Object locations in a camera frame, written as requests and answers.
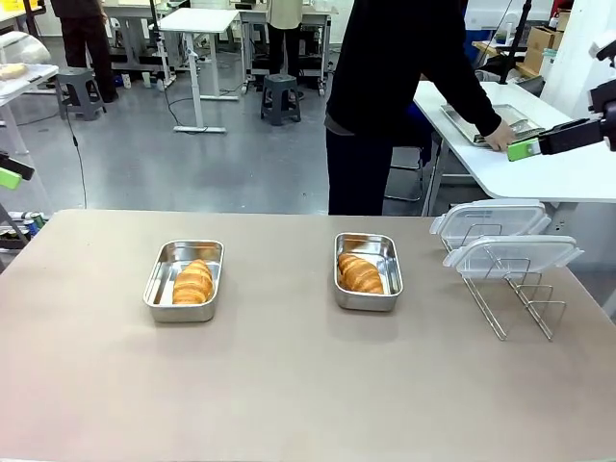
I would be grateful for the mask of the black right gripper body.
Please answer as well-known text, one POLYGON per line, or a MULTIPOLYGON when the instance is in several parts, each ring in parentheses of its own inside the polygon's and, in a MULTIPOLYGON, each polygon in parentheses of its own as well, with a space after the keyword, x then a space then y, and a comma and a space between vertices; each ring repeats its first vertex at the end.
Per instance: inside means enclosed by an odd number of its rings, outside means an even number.
POLYGON ((600 115, 600 131, 611 150, 615 149, 615 85, 599 85, 590 90, 591 109, 594 114, 600 115))

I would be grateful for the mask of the person right hand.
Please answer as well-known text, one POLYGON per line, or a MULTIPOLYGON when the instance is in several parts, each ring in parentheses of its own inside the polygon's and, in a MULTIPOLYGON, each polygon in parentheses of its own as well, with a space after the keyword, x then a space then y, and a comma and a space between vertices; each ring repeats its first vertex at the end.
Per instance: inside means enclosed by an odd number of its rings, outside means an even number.
POLYGON ((502 120, 499 127, 484 139, 494 151, 503 152, 516 140, 516 136, 511 127, 502 120))

